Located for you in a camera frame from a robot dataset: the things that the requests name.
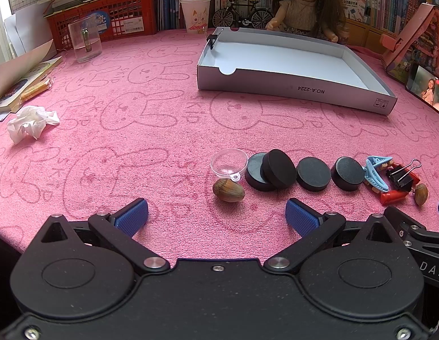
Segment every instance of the label sticker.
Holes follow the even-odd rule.
[[[90,15],[95,15],[96,25],[98,26],[98,33],[102,34],[111,26],[109,14],[105,11],[95,11]]]
[[[144,23],[142,17],[126,19],[123,21],[123,29],[125,33],[133,33],[144,30]]]

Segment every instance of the paper cup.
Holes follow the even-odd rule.
[[[203,34],[209,24],[210,0],[180,0],[186,31],[191,34]]]

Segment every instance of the photo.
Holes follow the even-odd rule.
[[[417,67],[414,79],[407,82],[407,89],[439,111],[439,79],[426,69]]]

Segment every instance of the doll hand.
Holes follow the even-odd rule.
[[[279,22],[278,22],[275,18],[273,18],[272,20],[270,20],[270,21],[268,22],[268,24],[266,25],[265,29],[268,30],[268,31],[272,31],[272,30],[274,30],[278,25],[279,25]]]

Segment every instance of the blue gripper pad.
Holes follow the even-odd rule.
[[[138,198],[120,211],[111,215],[110,219],[120,231],[133,237],[145,225],[149,217],[149,205],[144,198]]]
[[[287,223],[301,237],[306,236],[320,226],[323,215],[306,206],[296,198],[290,198],[286,203]]]

